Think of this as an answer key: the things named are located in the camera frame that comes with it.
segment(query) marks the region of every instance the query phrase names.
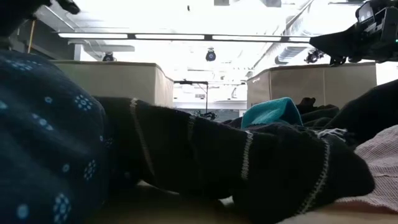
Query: ceiling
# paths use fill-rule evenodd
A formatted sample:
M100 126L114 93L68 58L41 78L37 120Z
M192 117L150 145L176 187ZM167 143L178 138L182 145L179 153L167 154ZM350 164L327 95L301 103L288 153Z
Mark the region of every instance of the ceiling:
M340 0L282 0L282 7L266 7L266 0L229 0L229 6L215 6L215 0L74 0L82 12L73 16L54 4L42 8L39 18L57 32L132 32L175 34L281 35L298 13L304 19L290 35L318 35L343 30L355 22L358 6L330 4ZM274 58L288 55L286 63L301 63L303 50L292 44L245 42L195 42L149 40L90 40L85 49L101 58L101 47L134 46L134 51L115 52L118 61L155 62L168 76L178 79L238 82L255 71L258 62L274 65ZM266 53L277 47L272 55ZM216 53L207 62L209 48Z

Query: dark blue patterned fabric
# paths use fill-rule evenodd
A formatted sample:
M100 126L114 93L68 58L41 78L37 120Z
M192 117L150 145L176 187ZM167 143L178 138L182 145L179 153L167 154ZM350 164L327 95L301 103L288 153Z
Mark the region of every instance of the dark blue patterned fabric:
M103 107L56 66L0 51L1 223L78 223L106 200Z

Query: beige box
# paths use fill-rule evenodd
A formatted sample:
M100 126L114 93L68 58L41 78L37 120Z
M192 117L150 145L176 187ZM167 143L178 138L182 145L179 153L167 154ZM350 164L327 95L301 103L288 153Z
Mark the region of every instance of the beige box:
M304 97L314 97L315 106L331 104L341 108L376 85L373 62L270 68L248 80L248 108L286 96L296 104Z
M93 96L138 98L173 107L174 82L155 63L52 62Z

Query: security camera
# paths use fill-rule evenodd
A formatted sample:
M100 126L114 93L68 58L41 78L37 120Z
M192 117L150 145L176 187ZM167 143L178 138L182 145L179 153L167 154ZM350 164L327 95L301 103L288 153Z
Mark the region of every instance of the security camera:
M216 60L216 53L214 53L214 49L209 49L206 54L206 61L212 62Z
M103 62L115 62L116 58L113 57L113 52L106 52L102 61Z

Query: teal cloth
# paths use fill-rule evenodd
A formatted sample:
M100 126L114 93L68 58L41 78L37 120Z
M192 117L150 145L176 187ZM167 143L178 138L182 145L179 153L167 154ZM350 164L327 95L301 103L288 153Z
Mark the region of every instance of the teal cloth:
M285 122L303 126L300 113L289 97L259 103L248 109L242 118L241 128L252 124Z

